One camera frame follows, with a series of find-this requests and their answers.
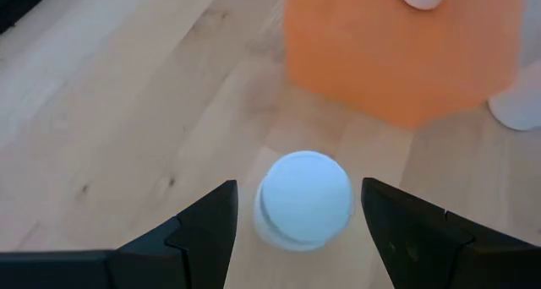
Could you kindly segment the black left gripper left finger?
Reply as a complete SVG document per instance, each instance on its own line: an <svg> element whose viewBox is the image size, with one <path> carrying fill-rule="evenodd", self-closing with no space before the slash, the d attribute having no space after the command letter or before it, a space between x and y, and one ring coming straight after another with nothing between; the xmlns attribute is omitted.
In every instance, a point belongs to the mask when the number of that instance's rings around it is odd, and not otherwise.
<svg viewBox="0 0 541 289"><path fill-rule="evenodd" d="M110 258L114 289L223 289L238 223L227 180Z"/></svg>

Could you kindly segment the orange plastic basket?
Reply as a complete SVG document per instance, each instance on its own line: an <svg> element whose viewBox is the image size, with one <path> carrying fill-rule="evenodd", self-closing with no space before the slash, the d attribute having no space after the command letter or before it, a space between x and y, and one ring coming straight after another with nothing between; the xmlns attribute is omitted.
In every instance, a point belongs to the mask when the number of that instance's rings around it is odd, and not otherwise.
<svg viewBox="0 0 541 289"><path fill-rule="evenodd" d="M287 73L404 128L474 108L518 71L525 0L286 0Z"/></svg>

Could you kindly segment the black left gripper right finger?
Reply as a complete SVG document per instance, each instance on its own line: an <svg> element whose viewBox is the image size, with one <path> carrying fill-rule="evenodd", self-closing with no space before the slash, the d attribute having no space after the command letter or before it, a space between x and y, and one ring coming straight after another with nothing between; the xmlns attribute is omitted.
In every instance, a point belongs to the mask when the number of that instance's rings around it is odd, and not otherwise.
<svg viewBox="0 0 541 289"><path fill-rule="evenodd" d="M541 289L541 247L372 177L361 203L395 289Z"/></svg>

